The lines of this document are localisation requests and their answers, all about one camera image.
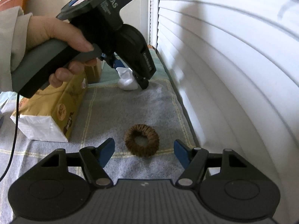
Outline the grey sleeve forearm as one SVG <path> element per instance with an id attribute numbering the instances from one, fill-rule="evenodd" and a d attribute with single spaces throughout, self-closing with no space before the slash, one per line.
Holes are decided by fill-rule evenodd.
<path id="1" fill-rule="evenodd" d="M 1 11 L 1 91 L 12 90 L 12 72 L 22 61 L 26 50 L 29 19 L 20 6 Z"/>

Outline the person left hand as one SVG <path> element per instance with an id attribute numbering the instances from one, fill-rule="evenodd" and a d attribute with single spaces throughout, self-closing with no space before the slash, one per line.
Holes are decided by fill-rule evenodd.
<path id="1" fill-rule="evenodd" d="M 81 30 L 67 22 L 44 16 L 32 16 L 29 19 L 26 49 L 32 49 L 52 38 L 68 43 L 79 52 L 86 53 L 94 50 L 94 47 L 85 39 Z M 81 74 L 86 66 L 95 66 L 96 64 L 96 58 L 84 63 L 72 61 L 67 68 L 58 68 L 52 73 L 49 77 L 49 84 L 58 88 L 64 82 L 70 81 L 74 75 Z"/>

